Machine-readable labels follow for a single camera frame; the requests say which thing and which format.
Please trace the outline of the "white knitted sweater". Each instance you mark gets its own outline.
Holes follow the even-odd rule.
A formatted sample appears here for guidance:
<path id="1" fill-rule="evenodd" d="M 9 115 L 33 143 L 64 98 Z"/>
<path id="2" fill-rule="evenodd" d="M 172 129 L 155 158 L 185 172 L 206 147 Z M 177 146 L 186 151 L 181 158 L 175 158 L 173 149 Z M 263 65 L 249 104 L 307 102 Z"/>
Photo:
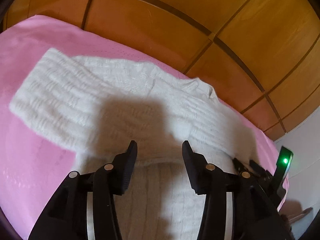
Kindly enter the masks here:
<path id="1" fill-rule="evenodd" d="M 195 239 L 204 197 L 191 189 L 182 144 L 225 172 L 257 156 L 252 130 L 200 79 L 178 79 L 150 62 L 68 57 L 49 49 L 10 102 L 36 134 L 75 153 L 94 172 L 138 146 L 129 189 L 115 206 L 124 239 Z"/>

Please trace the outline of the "pink bed cover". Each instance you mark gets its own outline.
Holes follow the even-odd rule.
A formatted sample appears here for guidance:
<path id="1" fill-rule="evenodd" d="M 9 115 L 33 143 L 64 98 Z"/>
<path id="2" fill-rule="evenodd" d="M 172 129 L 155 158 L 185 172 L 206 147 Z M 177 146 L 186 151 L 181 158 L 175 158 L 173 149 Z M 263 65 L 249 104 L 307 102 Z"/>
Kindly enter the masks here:
<path id="1" fill-rule="evenodd" d="M 1 208 L 27 239 L 42 209 L 65 178 L 74 154 L 36 135 L 8 105 L 38 59 L 49 48 L 69 56 L 150 61 L 171 76 L 184 75 L 140 51 L 43 15 L 13 25 L 1 34 Z"/>

